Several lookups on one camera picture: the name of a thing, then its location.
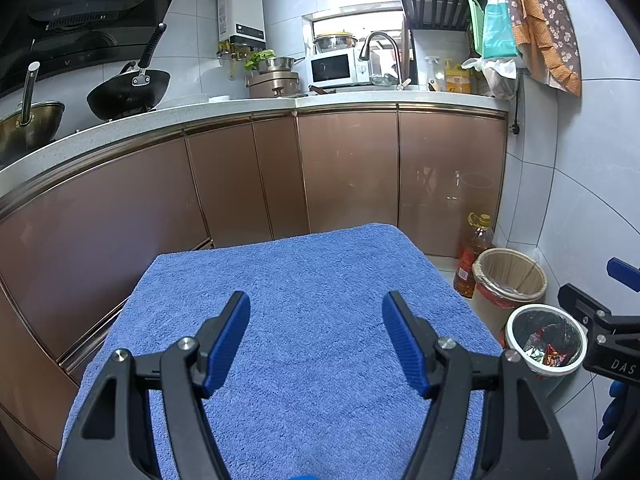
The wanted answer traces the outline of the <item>red snack bag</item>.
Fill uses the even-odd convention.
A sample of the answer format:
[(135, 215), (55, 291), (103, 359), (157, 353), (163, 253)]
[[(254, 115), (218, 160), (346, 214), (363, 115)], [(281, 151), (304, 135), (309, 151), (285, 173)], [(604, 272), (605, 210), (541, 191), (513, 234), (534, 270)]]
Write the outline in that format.
[(548, 344), (546, 350), (544, 350), (542, 364), (548, 367), (561, 367), (572, 358), (572, 355), (573, 353), (570, 351), (556, 350), (552, 344)]

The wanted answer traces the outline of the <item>green white snack packet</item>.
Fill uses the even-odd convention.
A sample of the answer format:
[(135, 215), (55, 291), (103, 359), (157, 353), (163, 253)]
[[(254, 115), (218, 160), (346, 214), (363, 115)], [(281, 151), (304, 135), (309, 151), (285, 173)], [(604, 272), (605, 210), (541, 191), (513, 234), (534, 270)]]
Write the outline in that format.
[(546, 355), (546, 348), (540, 344), (532, 344), (524, 348), (524, 354), (538, 364), (544, 362), (544, 356)]

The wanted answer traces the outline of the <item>white trash bin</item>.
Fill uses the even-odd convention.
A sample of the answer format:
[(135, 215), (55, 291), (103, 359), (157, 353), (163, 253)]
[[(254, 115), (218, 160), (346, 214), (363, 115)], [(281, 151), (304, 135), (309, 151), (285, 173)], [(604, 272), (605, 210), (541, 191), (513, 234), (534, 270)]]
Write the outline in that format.
[[(503, 345), (518, 352), (538, 380), (546, 396), (573, 376), (581, 367), (587, 353), (586, 330), (564, 310), (546, 304), (526, 304), (516, 309), (503, 326)], [(524, 348), (548, 344), (556, 350), (570, 351), (572, 358), (561, 367), (538, 364), (524, 354)]]

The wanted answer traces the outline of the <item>brown kitchen cabinets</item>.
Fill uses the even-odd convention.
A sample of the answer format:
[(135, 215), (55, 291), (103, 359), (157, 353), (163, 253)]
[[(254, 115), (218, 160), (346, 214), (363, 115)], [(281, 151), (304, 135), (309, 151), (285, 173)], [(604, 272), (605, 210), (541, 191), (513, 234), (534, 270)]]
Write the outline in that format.
[(1, 474), (50, 479), (70, 404), (156, 256), (380, 222), (454, 272), (496, 214), (506, 108), (477, 96), (190, 105), (1, 173)]

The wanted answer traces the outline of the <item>kitchen faucet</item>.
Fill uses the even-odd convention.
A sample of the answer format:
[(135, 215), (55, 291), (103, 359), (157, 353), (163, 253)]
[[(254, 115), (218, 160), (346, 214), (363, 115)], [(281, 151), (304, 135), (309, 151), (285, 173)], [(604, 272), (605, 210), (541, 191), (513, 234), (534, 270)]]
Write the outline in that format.
[(402, 71), (398, 44), (388, 32), (370, 32), (358, 60), (366, 66), (369, 82), (375, 87), (401, 91), (411, 82)]

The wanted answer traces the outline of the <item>wooden waste basket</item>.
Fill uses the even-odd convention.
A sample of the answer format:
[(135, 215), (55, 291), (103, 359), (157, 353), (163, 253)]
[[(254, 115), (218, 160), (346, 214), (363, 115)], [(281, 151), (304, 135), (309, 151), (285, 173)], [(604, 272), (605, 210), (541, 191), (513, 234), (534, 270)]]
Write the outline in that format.
[(547, 275), (529, 256), (509, 248), (491, 248), (472, 264), (475, 289), (471, 308), (498, 337), (516, 309), (536, 304), (546, 294)]

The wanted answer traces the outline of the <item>cooking oil bottle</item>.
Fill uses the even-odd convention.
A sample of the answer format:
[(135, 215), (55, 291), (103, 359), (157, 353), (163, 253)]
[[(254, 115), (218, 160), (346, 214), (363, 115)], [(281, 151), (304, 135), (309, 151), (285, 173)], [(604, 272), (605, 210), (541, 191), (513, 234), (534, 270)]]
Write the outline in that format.
[(466, 299), (471, 299), (475, 290), (473, 263), (482, 252), (492, 247), (494, 230), (491, 227), (489, 214), (470, 212), (468, 223), (472, 228), (470, 237), (463, 244), (452, 286), (456, 292)]

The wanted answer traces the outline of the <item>blue towel mat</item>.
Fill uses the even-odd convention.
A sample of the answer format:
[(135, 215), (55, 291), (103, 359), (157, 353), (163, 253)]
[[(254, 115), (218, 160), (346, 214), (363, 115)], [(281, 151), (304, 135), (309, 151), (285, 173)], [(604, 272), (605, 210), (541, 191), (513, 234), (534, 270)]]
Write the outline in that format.
[(237, 290), (250, 298), (250, 322), (224, 386), (204, 404), (235, 479), (402, 476), (428, 403), (407, 384), (383, 324), (392, 290), (439, 335), (500, 351), (403, 232), (371, 223), (156, 257), (87, 366), (70, 414), (114, 350), (163, 351)]

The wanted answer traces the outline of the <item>white plastic bag hanging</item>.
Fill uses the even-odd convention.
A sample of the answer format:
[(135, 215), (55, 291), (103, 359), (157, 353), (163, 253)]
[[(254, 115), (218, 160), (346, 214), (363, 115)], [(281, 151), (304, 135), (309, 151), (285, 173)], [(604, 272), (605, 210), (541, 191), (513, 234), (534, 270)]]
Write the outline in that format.
[(516, 97), (518, 68), (513, 58), (468, 58), (461, 68), (482, 73), (494, 98), (512, 100)]

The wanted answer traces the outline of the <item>orange patterned apron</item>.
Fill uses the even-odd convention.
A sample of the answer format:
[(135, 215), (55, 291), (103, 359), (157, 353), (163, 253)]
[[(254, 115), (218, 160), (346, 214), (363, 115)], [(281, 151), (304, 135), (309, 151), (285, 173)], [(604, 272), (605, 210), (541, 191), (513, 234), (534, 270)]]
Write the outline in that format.
[(550, 88), (582, 95), (582, 66), (564, 0), (506, 0), (514, 40), (530, 76)]

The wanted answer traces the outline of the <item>yellow box on counter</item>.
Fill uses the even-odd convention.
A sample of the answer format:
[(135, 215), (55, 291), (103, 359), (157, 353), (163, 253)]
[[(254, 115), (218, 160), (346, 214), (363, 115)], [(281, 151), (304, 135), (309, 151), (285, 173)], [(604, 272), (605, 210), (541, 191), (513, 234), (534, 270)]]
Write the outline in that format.
[(445, 86), (447, 92), (472, 93), (472, 81), (469, 71), (464, 70), (460, 64), (454, 65), (450, 58), (446, 59)]

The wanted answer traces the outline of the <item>teal hanging bag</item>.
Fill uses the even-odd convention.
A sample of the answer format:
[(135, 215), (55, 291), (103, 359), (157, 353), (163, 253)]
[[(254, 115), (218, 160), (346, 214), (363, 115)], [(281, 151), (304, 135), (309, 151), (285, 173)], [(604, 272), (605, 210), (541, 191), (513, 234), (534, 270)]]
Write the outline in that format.
[(483, 58), (514, 58), (518, 55), (506, 0), (487, 0), (484, 11)]

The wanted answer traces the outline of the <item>white microwave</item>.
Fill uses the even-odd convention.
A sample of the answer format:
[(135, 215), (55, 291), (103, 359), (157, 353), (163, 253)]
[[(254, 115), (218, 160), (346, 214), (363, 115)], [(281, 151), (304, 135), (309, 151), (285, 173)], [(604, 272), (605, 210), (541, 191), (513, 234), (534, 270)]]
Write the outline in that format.
[(363, 86), (370, 82), (369, 64), (356, 48), (313, 54), (306, 58), (307, 82), (318, 88)]

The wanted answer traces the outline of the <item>black wok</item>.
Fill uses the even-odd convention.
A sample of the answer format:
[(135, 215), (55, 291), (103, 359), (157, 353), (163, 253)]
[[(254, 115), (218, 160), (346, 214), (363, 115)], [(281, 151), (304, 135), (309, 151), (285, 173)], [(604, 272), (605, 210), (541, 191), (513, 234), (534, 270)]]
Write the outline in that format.
[(166, 70), (150, 65), (167, 25), (157, 24), (138, 62), (127, 63), (115, 76), (94, 88), (87, 96), (90, 110), (97, 118), (114, 120), (154, 110), (163, 99), (170, 81)]

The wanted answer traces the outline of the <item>steel pot on microwave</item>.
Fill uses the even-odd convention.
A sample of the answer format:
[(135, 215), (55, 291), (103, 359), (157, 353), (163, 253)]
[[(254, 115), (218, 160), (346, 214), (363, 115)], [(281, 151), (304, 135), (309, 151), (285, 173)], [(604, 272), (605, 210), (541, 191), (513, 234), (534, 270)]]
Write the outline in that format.
[(328, 53), (336, 50), (356, 47), (358, 40), (349, 32), (319, 35), (314, 37), (314, 47), (318, 53)]

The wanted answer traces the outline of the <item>brown rice cooker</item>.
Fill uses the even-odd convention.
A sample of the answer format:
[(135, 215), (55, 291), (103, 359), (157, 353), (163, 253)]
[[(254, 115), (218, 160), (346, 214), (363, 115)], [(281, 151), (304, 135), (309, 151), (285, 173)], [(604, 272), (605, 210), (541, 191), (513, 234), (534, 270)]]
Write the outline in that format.
[(251, 99), (288, 98), (302, 93), (298, 73), (286, 70), (250, 76), (245, 85)]

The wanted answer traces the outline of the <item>green potted plant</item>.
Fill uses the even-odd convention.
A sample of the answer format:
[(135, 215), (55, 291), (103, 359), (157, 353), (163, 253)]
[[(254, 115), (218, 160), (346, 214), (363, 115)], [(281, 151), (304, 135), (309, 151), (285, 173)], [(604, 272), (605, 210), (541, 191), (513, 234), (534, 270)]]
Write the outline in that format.
[(258, 72), (260, 62), (270, 60), (275, 56), (274, 51), (270, 49), (253, 52), (245, 61), (244, 68), (250, 72)]

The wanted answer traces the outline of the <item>black range hood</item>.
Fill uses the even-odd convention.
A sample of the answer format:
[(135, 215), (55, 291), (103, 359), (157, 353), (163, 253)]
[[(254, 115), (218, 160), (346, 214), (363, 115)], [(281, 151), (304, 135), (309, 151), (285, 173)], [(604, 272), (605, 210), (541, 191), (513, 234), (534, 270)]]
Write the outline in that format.
[(41, 78), (140, 58), (171, 0), (1, 0), (1, 94)]

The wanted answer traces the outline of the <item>white water heater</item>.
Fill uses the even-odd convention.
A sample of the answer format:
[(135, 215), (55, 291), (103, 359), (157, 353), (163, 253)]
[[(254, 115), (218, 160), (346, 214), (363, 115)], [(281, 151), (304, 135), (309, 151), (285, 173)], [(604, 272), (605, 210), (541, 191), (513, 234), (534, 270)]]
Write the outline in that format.
[(262, 50), (266, 33), (262, 0), (217, 0), (218, 36), (224, 44)]

